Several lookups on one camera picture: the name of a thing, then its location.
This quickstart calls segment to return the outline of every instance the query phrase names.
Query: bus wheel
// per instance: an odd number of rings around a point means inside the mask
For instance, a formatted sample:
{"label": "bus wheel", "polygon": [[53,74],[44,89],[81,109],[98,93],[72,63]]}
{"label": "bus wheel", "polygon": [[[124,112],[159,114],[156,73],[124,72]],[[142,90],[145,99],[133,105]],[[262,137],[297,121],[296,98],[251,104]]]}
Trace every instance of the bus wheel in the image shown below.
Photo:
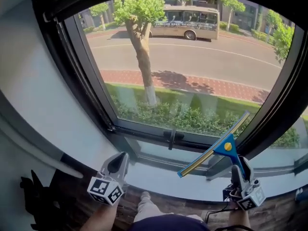
{"label": "bus wheel", "polygon": [[186,31],[184,33],[184,37],[188,40],[195,40],[196,39],[196,35],[193,31]]}

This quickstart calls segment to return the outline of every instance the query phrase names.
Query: pants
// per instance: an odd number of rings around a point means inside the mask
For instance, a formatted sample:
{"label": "pants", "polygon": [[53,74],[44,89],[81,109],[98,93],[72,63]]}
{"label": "pants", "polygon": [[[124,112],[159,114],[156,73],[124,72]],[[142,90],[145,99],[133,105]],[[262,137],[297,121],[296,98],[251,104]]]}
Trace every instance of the pants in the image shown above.
{"label": "pants", "polygon": [[[143,200],[141,200],[138,204],[138,213],[134,219],[134,222],[141,221],[145,218],[157,217],[162,215],[166,215],[166,213],[161,212],[157,205],[155,205],[149,198],[143,198]],[[189,215],[187,217],[203,221],[202,218],[197,215]]]}

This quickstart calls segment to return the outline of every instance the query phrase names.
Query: white wall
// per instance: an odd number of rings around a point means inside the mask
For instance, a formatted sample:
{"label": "white wall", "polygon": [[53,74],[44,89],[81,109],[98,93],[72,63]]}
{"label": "white wall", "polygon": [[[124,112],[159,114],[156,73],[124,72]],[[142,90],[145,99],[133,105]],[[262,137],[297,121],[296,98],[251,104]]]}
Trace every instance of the white wall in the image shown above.
{"label": "white wall", "polygon": [[31,179],[31,170],[34,170],[43,186],[49,186],[55,169],[19,149],[1,131],[0,148],[0,230],[30,231],[30,224],[35,221],[25,210],[24,191],[19,187],[20,177]]}
{"label": "white wall", "polygon": [[37,132],[79,162],[98,170],[116,153],[58,72],[31,0],[0,18],[0,89]]}

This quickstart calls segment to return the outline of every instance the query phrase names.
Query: window latch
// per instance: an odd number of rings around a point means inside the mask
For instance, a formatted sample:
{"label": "window latch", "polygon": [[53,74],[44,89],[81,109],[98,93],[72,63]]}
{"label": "window latch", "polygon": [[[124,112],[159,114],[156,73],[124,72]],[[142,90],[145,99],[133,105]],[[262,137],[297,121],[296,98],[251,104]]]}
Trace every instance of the window latch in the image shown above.
{"label": "window latch", "polygon": [[173,129],[171,132],[170,131],[164,131],[164,137],[167,137],[169,142],[168,150],[172,150],[173,148],[173,143],[174,140],[182,140],[184,138],[183,133],[179,133],[176,131],[176,129]]}

